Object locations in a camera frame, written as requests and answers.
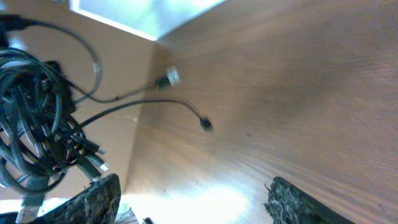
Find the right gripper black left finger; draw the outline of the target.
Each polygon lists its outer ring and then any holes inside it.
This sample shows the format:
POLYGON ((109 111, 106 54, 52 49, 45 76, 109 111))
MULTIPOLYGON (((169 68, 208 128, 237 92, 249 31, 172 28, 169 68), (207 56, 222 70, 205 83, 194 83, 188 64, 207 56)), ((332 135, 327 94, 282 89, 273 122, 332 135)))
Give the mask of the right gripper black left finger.
POLYGON ((117 174, 92 182, 90 186, 57 208, 28 221, 29 208, 38 209, 44 201, 40 196, 24 196, 20 212, 1 214, 1 223, 114 223, 121 200, 117 174))

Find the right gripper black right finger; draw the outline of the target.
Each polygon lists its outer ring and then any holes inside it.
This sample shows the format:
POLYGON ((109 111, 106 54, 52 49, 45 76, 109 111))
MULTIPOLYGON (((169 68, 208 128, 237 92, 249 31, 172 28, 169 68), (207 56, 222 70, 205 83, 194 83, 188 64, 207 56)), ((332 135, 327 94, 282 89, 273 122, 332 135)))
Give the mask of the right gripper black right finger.
POLYGON ((274 223, 353 224, 282 177, 274 177, 265 188, 268 199, 264 207, 274 223))

